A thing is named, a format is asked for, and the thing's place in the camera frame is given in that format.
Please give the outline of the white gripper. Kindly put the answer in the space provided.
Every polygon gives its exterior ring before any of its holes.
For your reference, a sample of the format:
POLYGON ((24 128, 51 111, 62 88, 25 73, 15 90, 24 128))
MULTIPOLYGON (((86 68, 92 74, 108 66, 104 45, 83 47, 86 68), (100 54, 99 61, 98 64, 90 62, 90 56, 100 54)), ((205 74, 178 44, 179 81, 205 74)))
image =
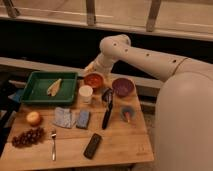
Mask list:
POLYGON ((99 54, 88 66, 83 70, 84 74, 90 72, 101 73, 104 83, 109 83, 109 74, 113 68, 114 61, 110 58, 107 58, 103 54, 99 54))

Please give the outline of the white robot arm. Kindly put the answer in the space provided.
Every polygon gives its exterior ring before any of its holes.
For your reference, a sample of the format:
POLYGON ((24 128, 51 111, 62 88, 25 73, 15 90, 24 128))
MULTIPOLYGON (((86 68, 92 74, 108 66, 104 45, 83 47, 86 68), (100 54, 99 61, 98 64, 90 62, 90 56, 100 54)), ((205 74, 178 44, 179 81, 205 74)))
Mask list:
POLYGON ((155 109, 155 171, 213 171, 213 64, 136 48, 128 36, 103 38, 87 73, 124 61, 161 80, 155 109))

